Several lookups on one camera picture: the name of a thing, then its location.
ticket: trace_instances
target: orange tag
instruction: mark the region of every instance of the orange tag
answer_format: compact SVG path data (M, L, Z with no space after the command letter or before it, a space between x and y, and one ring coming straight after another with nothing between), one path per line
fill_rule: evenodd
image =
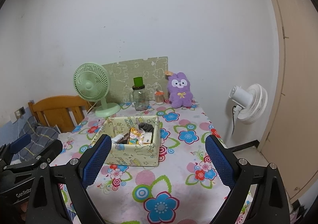
M173 75L173 72L170 72L170 71L164 71L164 74L167 75L167 76L172 76Z

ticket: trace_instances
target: floral tablecloth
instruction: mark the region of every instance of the floral tablecloth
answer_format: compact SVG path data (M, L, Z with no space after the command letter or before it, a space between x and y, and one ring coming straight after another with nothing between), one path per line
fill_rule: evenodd
M230 189L222 184L208 154L205 138L217 131L195 101L192 106L171 108L150 102L148 110L137 112L129 103L121 104L116 116L159 116L161 146L158 167L104 165L87 192L107 223L208 224ZM105 118L90 113L72 133L61 137L62 153L50 164L63 165L79 158L91 147L91 141ZM61 184L64 201L74 211ZM252 201L248 195L237 219L244 222Z

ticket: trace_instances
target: purple plush toy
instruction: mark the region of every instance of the purple plush toy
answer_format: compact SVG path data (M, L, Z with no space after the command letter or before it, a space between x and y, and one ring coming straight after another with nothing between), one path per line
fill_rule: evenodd
M190 82L184 73L169 76L167 88L170 92L169 100L173 108L190 107L192 105L193 95L190 91Z

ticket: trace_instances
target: wooden chair back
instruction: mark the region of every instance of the wooden chair back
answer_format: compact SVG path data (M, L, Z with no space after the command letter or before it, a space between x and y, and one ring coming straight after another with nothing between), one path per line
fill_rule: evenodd
M43 126L57 125L61 132L71 132L75 126L71 119L69 108L72 110L75 121L80 124L84 119L82 107L90 109L90 104L79 96L55 96L40 100L33 104L29 102L33 116Z

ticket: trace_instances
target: green fan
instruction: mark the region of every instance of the green fan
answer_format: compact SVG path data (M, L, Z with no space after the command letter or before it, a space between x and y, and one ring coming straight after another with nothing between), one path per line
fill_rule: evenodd
M116 103L107 103L110 79L106 69L95 63L85 63L78 67L73 77L74 88L79 96L87 101L101 101L95 110L97 117L111 116L120 110Z

